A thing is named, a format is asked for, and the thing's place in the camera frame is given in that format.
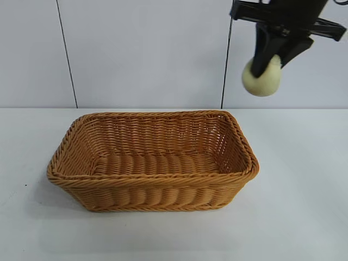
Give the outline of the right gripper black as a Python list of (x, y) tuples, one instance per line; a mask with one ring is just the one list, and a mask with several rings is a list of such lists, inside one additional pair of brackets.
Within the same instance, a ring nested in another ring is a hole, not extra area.
[(256, 46), (252, 60), (252, 75), (259, 78), (267, 69), (272, 57), (277, 54), (281, 68), (301, 53), (310, 49), (314, 40), (310, 37), (287, 39), (269, 26), (291, 33), (318, 35), (340, 41), (346, 33), (344, 26), (320, 18), (327, 1), (270, 1), (269, 3), (234, 1), (230, 16), (234, 20), (256, 23)]

